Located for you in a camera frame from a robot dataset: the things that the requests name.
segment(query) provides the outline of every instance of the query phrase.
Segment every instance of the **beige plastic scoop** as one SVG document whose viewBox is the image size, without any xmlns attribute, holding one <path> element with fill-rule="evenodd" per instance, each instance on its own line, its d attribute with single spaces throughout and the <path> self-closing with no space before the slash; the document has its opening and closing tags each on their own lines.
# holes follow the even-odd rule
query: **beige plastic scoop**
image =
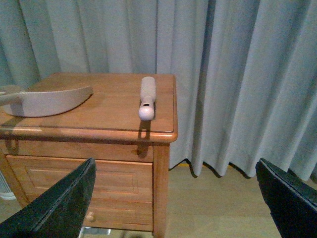
<svg viewBox="0 0 317 238">
<path fill-rule="evenodd" d="M 20 86 L 8 85 L 0 87 L 0 106 L 13 116 L 45 117 L 69 111 L 92 94 L 90 86 L 54 92 L 25 92 Z"/>
</svg>

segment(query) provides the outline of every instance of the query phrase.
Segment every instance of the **white plastic object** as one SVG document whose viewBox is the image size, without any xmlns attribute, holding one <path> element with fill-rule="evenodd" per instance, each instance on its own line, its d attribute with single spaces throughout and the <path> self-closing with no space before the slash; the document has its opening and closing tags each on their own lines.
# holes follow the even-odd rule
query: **white plastic object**
<svg viewBox="0 0 317 238">
<path fill-rule="evenodd" d="M 69 111 L 93 94 L 91 86 L 53 92 L 25 92 L 21 87 L 0 87 L 0 106 L 19 117 L 46 117 Z"/>
<path fill-rule="evenodd" d="M 144 77 L 141 82 L 141 105 L 139 108 L 139 118 L 141 120 L 153 120 L 154 102 L 157 97 L 157 87 L 153 77 Z"/>
<path fill-rule="evenodd" d="M 3 200 L 14 200 L 15 196 L 7 184 L 3 174 L 0 171 L 0 198 Z"/>
<path fill-rule="evenodd" d="M 85 232 L 85 227 L 81 227 L 80 232 L 78 234 L 78 238 L 83 238 L 84 237 L 84 232 Z"/>
</svg>

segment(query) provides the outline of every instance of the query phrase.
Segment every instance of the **nightstand drawer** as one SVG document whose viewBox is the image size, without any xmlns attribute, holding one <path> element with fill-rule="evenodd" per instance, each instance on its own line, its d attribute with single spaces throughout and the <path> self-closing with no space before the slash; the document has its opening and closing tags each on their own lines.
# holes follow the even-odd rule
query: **nightstand drawer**
<svg viewBox="0 0 317 238">
<path fill-rule="evenodd" d="M 7 155 L 75 159 L 93 157 L 96 160 L 153 162 L 153 146 L 151 143 L 0 140 L 0 147 L 2 152 Z"/>
<path fill-rule="evenodd" d="M 38 196 L 28 195 L 33 201 Z M 92 199 L 84 226 L 124 230 L 153 230 L 153 204 Z"/>
<path fill-rule="evenodd" d="M 42 194 L 84 161 L 10 155 L 6 158 L 30 196 Z M 94 199 L 152 203 L 152 163 L 96 160 L 96 167 Z"/>
</svg>

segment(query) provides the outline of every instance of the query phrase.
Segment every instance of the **white curtain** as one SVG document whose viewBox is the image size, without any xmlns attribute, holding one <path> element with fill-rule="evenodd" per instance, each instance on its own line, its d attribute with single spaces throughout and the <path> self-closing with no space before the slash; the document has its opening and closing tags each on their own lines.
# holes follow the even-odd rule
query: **white curtain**
<svg viewBox="0 0 317 238">
<path fill-rule="evenodd" d="M 0 0 L 0 85 L 58 71 L 172 73 L 188 159 L 317 173 L 316 0 Z"/>
</svg>

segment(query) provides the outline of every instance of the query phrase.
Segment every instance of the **wooden nightstand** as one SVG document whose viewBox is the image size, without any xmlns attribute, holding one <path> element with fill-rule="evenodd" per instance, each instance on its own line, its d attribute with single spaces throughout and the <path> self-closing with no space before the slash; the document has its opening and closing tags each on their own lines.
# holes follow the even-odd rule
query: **wooden nightstand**
<svg viewBox="0 0 317 238">
<path fill-rule="evenodd" d="M 157 83 L 156 116 L 140 121 L 141 79 Z M 57 73 L 31 87 L 91 85 L 77 108 L 44 118 L 0 109 L 0 168 L 22 207 L 89 157 L 97 177 L 85 226 L 152 231 L 164 237 L 169 144 L 177 138 L 175 77 L 168 74 Z"/>
</svg>

